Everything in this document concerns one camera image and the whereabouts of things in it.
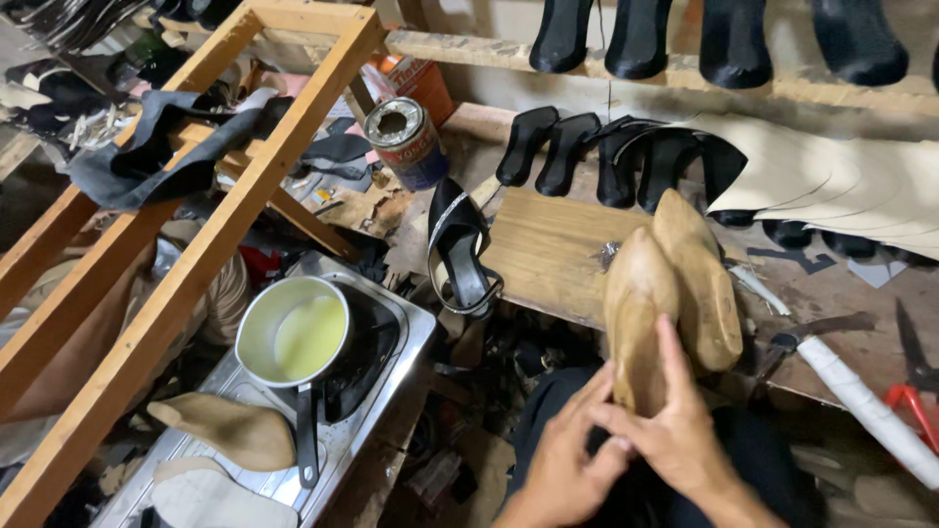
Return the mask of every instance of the white tube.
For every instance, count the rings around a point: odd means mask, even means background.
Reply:
[[[736,275],[737,278],[740,279],[740,281],[745,285],[747,285],[747,287],[753,290],[754,293],[760,297],[763,297],[770,304],[772,304],[773,307],[776,308],[776,311],[780,313],[780,315],[789,316],[792,314],[792,312],[789,311],[789,307],[786,306],[786,303],[777,297],[775,293],[770,291],[769,288],[762,283],[760,278],[751,273],[750,270],[738,264],[733,268],[730,268],[728,271]]]
[[[835,352],[815,335],[799,354],[877,442],[929,489],[939,489],[939,458]]]

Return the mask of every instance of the pan handle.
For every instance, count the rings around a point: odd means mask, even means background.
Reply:
[[[300,485],[306,489],[316,487],[319,481],[319,453],[316,449],[316,404],[318,388],[311,383],[300,386],[297,401],[297,465]]]

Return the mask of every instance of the red object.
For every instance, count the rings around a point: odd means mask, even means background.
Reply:
[[[890,409],[896,409],[901,401],[906,402],[907,407],[913,411],[916,420],[922,427],[923,432],[920,433],[920,438],[932,449],[933,453],[939,455],[939,432],[936,431],[936,428],[930,421],[930,417],[926,414],[926,408],[923,407],[923,400],[919,399],[919,391],[915,387],[911,387],[905,383],[893,385],[890,387],[890,390],[886,392],[884,403]]]
[[[258,288],[270,281],[270,278],[281,269],[281,255],[273,251],[270,255],[253,247],[238,246],[245,267],[248,268],[248,280],[252,288]]]

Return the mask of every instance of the orange box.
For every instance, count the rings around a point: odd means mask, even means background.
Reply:
[[[410,97],[427,109],[434,126],[454,112],[454,101],[443,83],[437,62],[411,56],[373,54],[362,67],[382,98]]]

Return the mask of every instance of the black pants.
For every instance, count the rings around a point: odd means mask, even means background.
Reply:
[[[513,436],[516,470],[506,497],[525,484],[545,423],[593,376],[595,369],[566,368],[546,376],[531,394]],[[759,417],[734,407],[713,412],[715,433],[733,467],[792,528],[824,526],[824,505],[808,475],[795,466],[789,445]],[[608,433],[595,427],[587,440],[595,453]],[[709,527],[697,506],[671,489],[643,459],[634,460],[614,484],[589,526]]]

